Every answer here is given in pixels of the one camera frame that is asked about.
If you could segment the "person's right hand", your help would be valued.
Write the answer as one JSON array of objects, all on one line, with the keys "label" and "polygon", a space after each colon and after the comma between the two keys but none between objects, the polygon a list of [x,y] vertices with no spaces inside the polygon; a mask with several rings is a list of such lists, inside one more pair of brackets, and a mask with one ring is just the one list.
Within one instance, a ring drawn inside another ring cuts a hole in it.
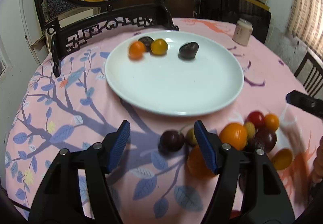
[{"label": "person's right hand", "polygon": [[322,182],[323,178],[323,137],[320,139],[319,147],[316,149],[316,158],[313,162],[311,180],[313,183]]}]

